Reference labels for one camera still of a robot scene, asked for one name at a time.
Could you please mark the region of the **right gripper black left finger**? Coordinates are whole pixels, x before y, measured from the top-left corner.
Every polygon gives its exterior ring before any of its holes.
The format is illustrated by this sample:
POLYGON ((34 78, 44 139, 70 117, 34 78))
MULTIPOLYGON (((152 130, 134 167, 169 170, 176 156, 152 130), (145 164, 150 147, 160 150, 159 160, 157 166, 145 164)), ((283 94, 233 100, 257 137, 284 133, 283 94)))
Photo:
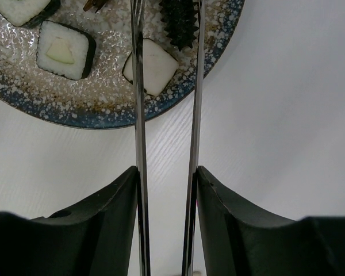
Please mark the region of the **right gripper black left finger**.
POLYGON ((0 212, 0 275, 127 275, 137 168, 49 217, 0 212))

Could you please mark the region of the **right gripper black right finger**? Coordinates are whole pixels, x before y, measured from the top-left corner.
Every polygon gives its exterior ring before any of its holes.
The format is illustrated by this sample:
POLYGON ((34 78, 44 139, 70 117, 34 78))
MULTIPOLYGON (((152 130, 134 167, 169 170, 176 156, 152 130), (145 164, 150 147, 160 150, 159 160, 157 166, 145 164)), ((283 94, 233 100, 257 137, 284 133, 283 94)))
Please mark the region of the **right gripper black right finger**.
POLYGON ((291 220, 198 168, 198 214, 207 275, 345 275, 345 217, 291 220))

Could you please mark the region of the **black spiky sea cucumber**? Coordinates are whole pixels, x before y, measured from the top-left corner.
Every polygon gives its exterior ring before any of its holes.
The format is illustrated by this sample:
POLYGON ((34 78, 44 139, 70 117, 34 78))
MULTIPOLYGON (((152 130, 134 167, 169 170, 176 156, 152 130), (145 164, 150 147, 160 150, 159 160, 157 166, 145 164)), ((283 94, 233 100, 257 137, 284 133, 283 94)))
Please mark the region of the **black spiky sea cucumber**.
POLYGON ((192 0, 163 0, 160 1, 164 31, 170 39, 170 44, 179 51, 192 48, 196 39, 195 32, 199 30, 196 25, 198 10, 196 2, 192 0))

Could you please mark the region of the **brown seaweed piece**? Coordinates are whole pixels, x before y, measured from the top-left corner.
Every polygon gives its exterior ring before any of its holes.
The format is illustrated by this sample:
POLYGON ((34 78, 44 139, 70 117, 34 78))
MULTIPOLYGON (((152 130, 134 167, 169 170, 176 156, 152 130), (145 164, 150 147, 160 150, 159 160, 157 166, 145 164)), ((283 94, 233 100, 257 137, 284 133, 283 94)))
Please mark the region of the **brown seaweed piece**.
POLYGON ((87 0, 83 6, 83 11, 94 9, 94 12, 97 13, 107 2, 108 0, 87 0))

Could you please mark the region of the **metal tongs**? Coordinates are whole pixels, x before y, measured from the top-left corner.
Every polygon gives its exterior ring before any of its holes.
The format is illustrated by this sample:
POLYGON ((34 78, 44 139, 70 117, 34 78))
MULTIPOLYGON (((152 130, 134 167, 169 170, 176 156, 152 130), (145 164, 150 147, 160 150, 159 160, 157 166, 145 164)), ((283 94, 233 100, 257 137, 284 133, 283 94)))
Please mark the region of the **metal tongs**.
MULTIPOLYGON (((150 275, 150 233, 148 219, 147 156, 145 143, 144 83, 143 83, 143 27, 144 1, 131 1, 132 69, 136 98, 135 141, 136 165, 139 172, 137 206, 139 226, 140 275, 150 275)), ((189 176, 187 186, 185 234, 183 243, 182 275, 193 275, 194 235, 198 186, 198 157, 202 111, 202 85, 205 64, 205 1, 198 3, 199 35, 197 48, 196 83, 194 90, 193 119, 191 128, 189 176)))

